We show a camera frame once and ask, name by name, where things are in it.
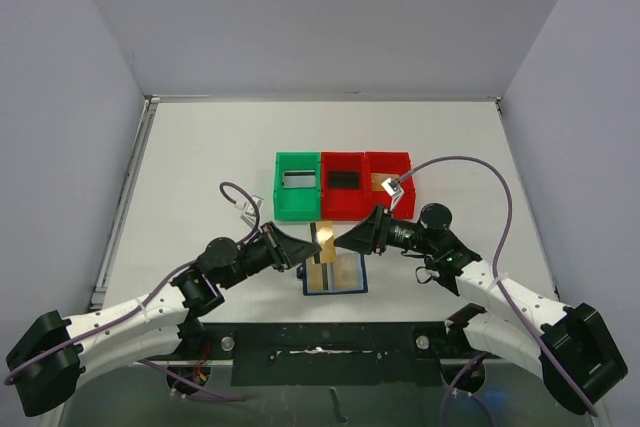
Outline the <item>blue leather card holder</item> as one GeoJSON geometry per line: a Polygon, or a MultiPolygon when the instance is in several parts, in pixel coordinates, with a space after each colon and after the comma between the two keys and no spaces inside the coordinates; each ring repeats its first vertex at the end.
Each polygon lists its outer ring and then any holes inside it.
{"type": "Polygon", "coordinates": [[[311,259],[296,268],[305,296],[351,295],[367,293],[368,279],[364,256],[340,254],[328,263],[313,263],[311,259]]]}

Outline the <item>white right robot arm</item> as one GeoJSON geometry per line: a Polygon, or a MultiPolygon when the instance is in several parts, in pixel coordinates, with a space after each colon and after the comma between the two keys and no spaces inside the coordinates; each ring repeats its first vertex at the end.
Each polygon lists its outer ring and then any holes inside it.
{"type": "Polygon", "coordinates": [[[451,231],[451,222],[442,204],[425,206],[416,222],[397,220],[378,206],[334,244],[363,255],[392,247],[422,259],[428,280],[468,302],[445,322],[452,353],[482,351],[507,360],[540,378],[566,410],[587,413],[628,373],[600,313],[494,273],[451,231]]]}

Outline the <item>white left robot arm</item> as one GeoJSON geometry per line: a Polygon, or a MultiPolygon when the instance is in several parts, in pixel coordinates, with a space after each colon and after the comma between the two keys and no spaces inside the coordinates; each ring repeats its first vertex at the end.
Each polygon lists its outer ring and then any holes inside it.
{"type": "Polygon", "coordinates": [[[223,304],[223,290],[267,268],[294,268],[320,250],[271,222],[246,243],[215,238],[146,295],[93,313],[37,317],[7,354],[4,383],[15,387],[24,414],[36,417],[111,370],[173,352],[193,357],[204,342],[198,320],[223,304]]]}

